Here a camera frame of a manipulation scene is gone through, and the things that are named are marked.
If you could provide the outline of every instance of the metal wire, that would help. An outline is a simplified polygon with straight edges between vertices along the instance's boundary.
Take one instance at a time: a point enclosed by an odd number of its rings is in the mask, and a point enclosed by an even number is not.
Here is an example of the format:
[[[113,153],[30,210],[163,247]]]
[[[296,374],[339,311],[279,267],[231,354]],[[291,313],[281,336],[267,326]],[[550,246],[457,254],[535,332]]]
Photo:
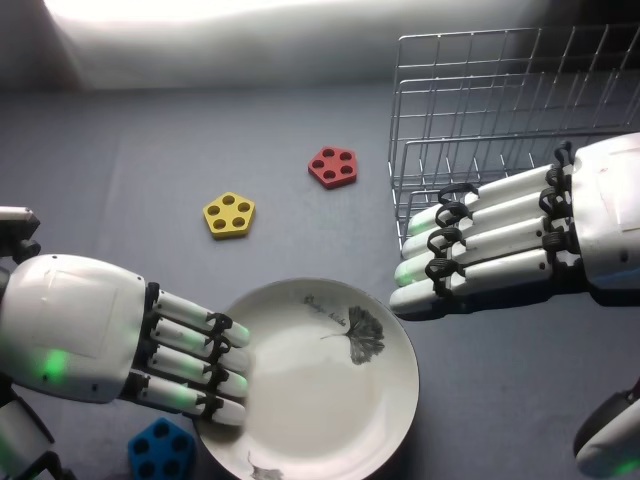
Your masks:
[[[453,182],[482,185],[638,130],[640,24],[401,37],[388,164],[400,245]]]

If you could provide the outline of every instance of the red object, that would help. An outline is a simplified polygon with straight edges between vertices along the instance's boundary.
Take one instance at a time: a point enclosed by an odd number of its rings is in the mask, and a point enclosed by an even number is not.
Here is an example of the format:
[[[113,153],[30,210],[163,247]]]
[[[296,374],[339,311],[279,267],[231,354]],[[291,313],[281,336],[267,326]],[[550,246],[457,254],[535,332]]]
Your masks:
[[[309,173],[327,190],[354,183],[358,176],[358,161],[352,150],[324,147],[309,162]]]

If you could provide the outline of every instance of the robotic hand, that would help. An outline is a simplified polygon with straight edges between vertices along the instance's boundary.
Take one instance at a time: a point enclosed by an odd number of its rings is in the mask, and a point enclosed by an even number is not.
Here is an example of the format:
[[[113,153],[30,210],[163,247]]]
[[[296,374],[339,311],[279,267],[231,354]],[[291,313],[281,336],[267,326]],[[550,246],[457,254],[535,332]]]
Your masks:
[[[588,291],[640,305],[640,133],[555,151],[546,165],[481,187],[453,184],[415,215],[391,309],[428,320]],[[464,193],[463,201],[451,194]],[[583,424],[578,468],[609,477],[640,467],[640,381]]]
[[[71,255],[38,256],[39,225],[0,207],[0,467],[15,478],[49,470],[74,478],[53,438],[13,383],[82,402],[128,400],[194,419],[241,425],[247,394],[240,348],[249,331],[222,313],[145,284],[120,267]]]

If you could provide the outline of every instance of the plate rim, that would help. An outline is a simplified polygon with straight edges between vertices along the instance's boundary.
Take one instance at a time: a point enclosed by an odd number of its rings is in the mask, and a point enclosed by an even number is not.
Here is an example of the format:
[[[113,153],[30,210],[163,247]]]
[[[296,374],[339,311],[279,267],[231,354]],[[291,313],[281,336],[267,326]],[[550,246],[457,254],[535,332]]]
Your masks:
[[[421,394],[421,387],[422,387],[422,382],[420,381],[420,364],[418,363],[418,356],[416,355],[416,349],[415,349],[415,347],[413,345],[413,342],[411,341],[411,337],[407,333],[407,330],[404,328],[404,325],[402,325],[402,322],[401,322],[400,318],[395,313],[393,313],[388,306],[386,306],[380,300],[378,300],[374,296],[370,295],[369,293],[365,292],[364,290],[362,290],[362,289],[360,289],[358,287],[354,287],[352,285],[349,285],[348,283],[344,283],[344,282],[341,282],[339,280],[333,280],[333,279],[330,279],[330,278],[323,278],[323,277],[294,277],[294,278],[288,278],[288,279],[284,279],[284,280],[276,280],[275,282],[269,282],[269,283],[267,283],[265,285],[262,285],[261,287],[253,288],[253,289],[249,290],[247,293],[245,293],[245,294],[239,296],[238,298],[232,300],[231,303],[229,305],[227,305],[227,308],[224,311],[228,311],[233,305],[235,305],[237,303],[240,303],[245,298],[249,297],[250,295],[252,295],[255,292],[258,292],[260,290],[264,290],[264,289],[269,288],[269,287],[274,287],[274,286],[279,285],[281,283],[292,283],[292,282],[293,283],[297,283],[297,282],[302,282],[302,281],[314,281],[314,282],[320,281],[320,282],[332,283],[332,284],[335,284],[335,285],[338,285],[338,286],[346,287],[346,288],[349,288],[351,290],[355,290],[355,291],[361,293],[362,295],[366,296],[367,298],[371,299],[372,301],[380,304],[395,319],[396,323],[400,326],[401,330],[403,331],[403,333],[407,337],[407,340],[409,340],[409,345],[411,345],[411,353],[413,353],[413,361],[415,362],[416,372],[418,374],[418,395],[416,396],[416,402],[415,402],[415,405],[413,406],[413,413],[411,415],[411,421],[409,422],[409,424],[408,424],[408,426],[406,428],[406,431],[402,434],[402,437],[398,441],[398,444],[393,448],[391,453],[384,460],[382,460],[377,467],[375,467],[371,471],[366,472],[364,474],[364,476],[361,477],[361,480],[365,480],[365,479],[369,478],[371,475],[373,475],[374,473],[376,473],[378,470],[380,470],[385,464],[387,464],[387,462],[389,462],[389,460],[391,460],[391,458],[396,454],[398,449],[402,446],[402,444],[406,440],[407,435],[409,433],[409,430],[411,429],[411,427],[413,426],[413,424],[414,424],[414,422],[416,420],[416,415],[418,413],[418,403],[420,401],[420,394]],[[204,443],[204,440],[202,440],[202,436],[201,436],[200,431],[198,429],[198,420],[197,419],[193,420],[193,428],[194,428],[194,430],[195,430],[195,432],[197,434],[196,436],[198,437],[198,442],[202,445],[202,447],[205,449],[205,451],[209,454],[209,457],[211,459],[213,459],[213,461],[217,465],[219,465],[226,473],[231,475],[233,478],[235,478],[237,480],[243,480],[241,477],[239,477],[238,475],[233,473],[231,470],[229,470],[227,467],[225,467],[220,461],[218,461],[218,459],[215,457],[215,455],[213,453],[211,453],[211,451],[207,448],[207,446]]]

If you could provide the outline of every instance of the gray table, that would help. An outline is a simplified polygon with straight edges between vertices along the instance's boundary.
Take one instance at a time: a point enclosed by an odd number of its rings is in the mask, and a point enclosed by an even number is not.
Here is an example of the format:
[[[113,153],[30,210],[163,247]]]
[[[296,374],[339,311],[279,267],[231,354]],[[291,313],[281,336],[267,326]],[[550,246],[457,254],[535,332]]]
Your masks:
[[[399,261],[386,165],[388,85],[252,92],[0,96],[0,204],[28,205],[45,252],[93,256],[224,309],[298,276],[386,302]],[[354,149],[357,184],[324,191],[306,164]],[[248,238],[216,243],[202,207],[254,200]],[[578,479],[574,432],[640,365],[634,309],[587,295],[408,324],[416,421],[379,479]],[[126,478],[126,443],[160,414],[21,390],[80,479]],[[171,420],[193,431],[184,417]],[[200,451],[195,478],[228,478]]]

